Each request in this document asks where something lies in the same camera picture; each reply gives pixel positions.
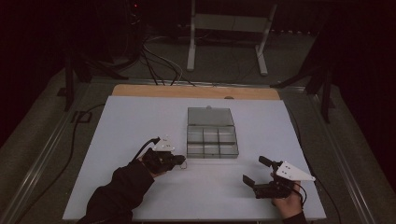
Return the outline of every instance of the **metal stand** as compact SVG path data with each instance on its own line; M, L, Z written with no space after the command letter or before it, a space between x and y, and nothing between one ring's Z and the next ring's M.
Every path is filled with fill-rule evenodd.
M263 56L263 49L271 30L275 12L276 4L272 5L270 14L267 18L197 14L195 12L195 0L191 0L191 36L187 71L193 71L195 65L195 30L228 30L262 33L262 42L256 46L255 50L260 67L260 74L262 76L267 76L268 70Z

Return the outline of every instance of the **cable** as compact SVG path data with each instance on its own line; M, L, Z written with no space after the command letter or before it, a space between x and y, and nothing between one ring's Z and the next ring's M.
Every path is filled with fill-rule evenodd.
M136 155L134 156L134 158L132 159L132 161L136 160L137 157L140 155L140 153L143 151L143 149L145 149L146 146L148 146L150 143L154 143L157 144L160 141L160 137L157 138L151 138L150 140L147 141L147 143L145 143L145 145L143 145L139 151L136 153Z
M302 143L301 136L300 136L300 128L299 128L299 126L298 126L297 119L295 118L294 114L292 113L292 111L291 111L287 106L286 106L286 108L287 108L288 111L290 112L291 117L292 117L292 119L294 120L294 123L296 124L296 127L295 127L295 128L297 129L297 130L296 130L296 132L297 132L297 138L298 138L298 140L299 140L300 146L303 148L303 143ZM340 215L340 212L339 212L339 210L338 210L337 205L335 204L335 201L333 200L333 198L332 198L332 196L330 195L329 191L327 191L326 187L322 184L322 182L321 182L320 179L318 178L318 175L315 174L315 171L314 171L313 167L311 166L311 163L309 162L309 160L306 158L304 152L303 152L303 156L304 156L304 159L305 159L305 161L306 161L306 164L308 165L309 171L310 171L311 174L316 178L316 180L319 182L319 184L322 186L322 188L323 188L324 191L326 192L327 196L329 196L329 199L332 201L332 205L334 206L335 212L337 213L338 222L341 224L341 223L342 223L342 222L341 222L341 215Z
M271 38L270 38L270 36L268 35L268 37L267 37L267 41L268 40L270 40L270 44L271 44ZM256 59L255 59L255 63L253 64L253 66L251 66L251 68L247 71L247 73L244 75L244 76L242 76L242 77L238 77L238 78L236 78L235 79L235 82L236 81L240 81L240 80L242 80L242 79L244 79L245 77L247 77L248 75L250 75L250 73L251 73L251 71L253 71L253 68L254 67L256 67L256 62L259 60L259 58L262 56L264 54L264 50L262 51L262 53L260 53L259 55L257 55L257 57L256 57Z
M293 189L294 192L296 192L296 193L298 193L298 194L300 195L300 198L301 198L301 207L304 207L304 204L305 204L305 202L306 202L306 198L308 197L308 195L306 194L305 189L304 189L301 185L299 185L299 184L297 184L297 183L295 183L295 182L294 182L294 185L297 185L298 187L300 187L300 189L302 189L303 192L304 192L304 196L305 196L305 197L304 197L304 200L303 200L303 195L302 195L299 191Z
M156 39L162 39L162 38L167 38L168 36L166 36L166 35L157 35L157 36L154 36L154 37L152 37L151 39L147 39L146 41L145 41L145 43L146 42L151 42L151 41L153 41L153 40L156 40Z
M154 54L153 52L151 52L151 51L146 47L146 45L143 45L143 49L144 49L145 51L147 51L148 53L150 53L150 54L152 54L152 55L154 55L154 56L156 56L156 57L158 57L158 58L164 60L165 62L167 62L167 63L169 63L169 64L172 63L172 64L174 64L175 66L177 66L177 67L180 69L180 74L179 74L178 81L177 81L177 84L178 84L178 82L180 81L181 77L183 76L183 69L182 69L177 63L174 63L174 62L172 62L172 61L170 61L170 60L168 60L168 59L165 59L164 57L161 57L161 56L159 56L159 55Z
M148 60L153 61L153 62L155 62L155 63L159 63L159 64L161 64L161 65L163 65L163 66L165 66L165 67L168 67L168 68L170 68L171 70L175 71L176 75L175 75L175 77L174 77L174 79L173 79L173 81L172 81L172 83L171 83L171 86L174 84L174 82L176 81L177 77L181 77L180 73L176 70L176 68L175 68L172 64L170 64L168 61L166 61L164 58L162 58L162 57L160 57L160 56L158 56L158 55L152 53L151 51L147 50L146 46L144 47L143 50L146 51L146 52L148 52L148 53L150 53L151 55L153 55L153 56L155 56L155 57L157 57L157 58L159 58L159 59L165 61L167 64L159 63L159 62L154 61L154 60L152 60L152 59L150 59L150 58L147 57Z
M97 107L103 106L105 104L100 104L100 105L96 105L90 109L88 109L87 111L84 111L83 114L79 115L74 129L73 129L73 135L72 135L72 143L71 143L71 147L70 147L70 154L69 154L69 158L67 159L66 164L64 165L64 168L61 170L61 172L59 174L56 175L56 177L52 180L52 182L31 202L31 204L29 206L26 207L25 211L23 213L21 213L20 217L17 219L17 221L15 222L20 223L23 219L23 217L30 211L30 209L33 207L33 205L35 205L40 199L41 197L43 197L43 195L55 184L55 182L61 177L61 175L64 173L64 171L66 170L67 166L69 165L70 161L73 158L73 154L74 154L74 144L75 144L75 139L76 139L76 130L77 130L77 126L79 124L79 121L89 112L91 112L92 110L94 110Z
M146 54L145 54L145 52L144 52L143 50L142 50L142 52L141 52L141 55L142 55L143 58L146 60L146 63L142 63L142 64L144 64L144 65L146 65L146 66L148 67L149 73L151 74L151 77L152 77L152 79L154 80L155 85L158 86L157 79L155 78L155 77L158 77L158 75L155 74L155 72L154 72L154 70L152 69L151 65L149 64L149 60L148 60L148 58L147 58L147 56L146 56Z

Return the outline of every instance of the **black sleeve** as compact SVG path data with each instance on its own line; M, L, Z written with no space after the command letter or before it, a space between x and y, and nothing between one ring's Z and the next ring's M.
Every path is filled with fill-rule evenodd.
M111 182L93 193L86 215L78 224L131 223L132 209L142 203L153 182L149 170L140 161L117 169Z
M301 212L294 217L288 217L283 219L284 224L306 224L305 214Z

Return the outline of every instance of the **white paper sheet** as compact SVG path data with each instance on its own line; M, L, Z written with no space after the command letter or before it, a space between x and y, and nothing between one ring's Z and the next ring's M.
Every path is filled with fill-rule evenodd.
M309 173L283 101L110 96L74 186L64 219L84 216L94 190L107 184L151 138L169 135L174 154L187 155L188 107L230 108L237 159L187 159L187 169L157 177L134 210L134 220L265 220L280 218L270 199L256 199L242 182L272 180L260 156L287 161ZM325 218L313 182L303 182L308 219Z

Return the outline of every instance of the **dark background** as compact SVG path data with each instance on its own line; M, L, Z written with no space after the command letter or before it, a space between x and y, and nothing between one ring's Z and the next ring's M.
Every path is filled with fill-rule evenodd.
M0 146L46 88L49 79L64 67L64 33L61 28L67 21L66 9L70 2L7 0L1 3ZM145 10L147 22L165 35L176 35L176 25L189 22L188 2L170 0L165 4L165 1L148 1ZM294 11L285 7L278 11L274 21L278 31L285 24L277 21L285 21L283 19L291 14L314 10L305 3L295 5L299 4L304 7L292 7ZM340 88L389 183L396 189L396 180L391 173L396 148L396 119L393 118L396 7L387 1L325 3L323 6L331 10L327 10L327 22L318 34L305 65L326 60L329 52L338 55L333 84ZM201 7L211 8L205 4Z

